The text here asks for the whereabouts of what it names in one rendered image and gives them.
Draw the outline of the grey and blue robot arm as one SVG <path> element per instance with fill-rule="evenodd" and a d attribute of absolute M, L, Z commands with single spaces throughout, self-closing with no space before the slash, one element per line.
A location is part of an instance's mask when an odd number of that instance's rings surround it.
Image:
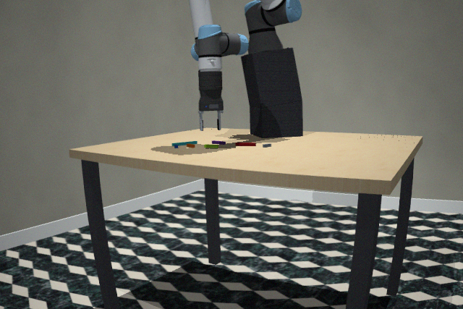
<path fill-rule="evenodd" d="M 262 2 L 262 3 L 261 3 Z M 192 57 L 222 57 L 282 49 L 275 26 L 298 21 L 302 15 L 300 0 L 255 0 L 245 5 L 248 39 L 238 33 L 222 33 L 214 25 L 209 0 L 189 0 L 195 43 Z M 220 26 L 220 27 L 219 27 Z"/>

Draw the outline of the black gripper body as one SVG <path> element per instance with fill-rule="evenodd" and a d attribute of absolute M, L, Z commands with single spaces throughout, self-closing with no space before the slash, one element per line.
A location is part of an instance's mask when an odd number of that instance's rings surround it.
<path fill-rule="evenodd" d="M 221 57 L 198 58 L 199 111 L 223 111 Z"/>

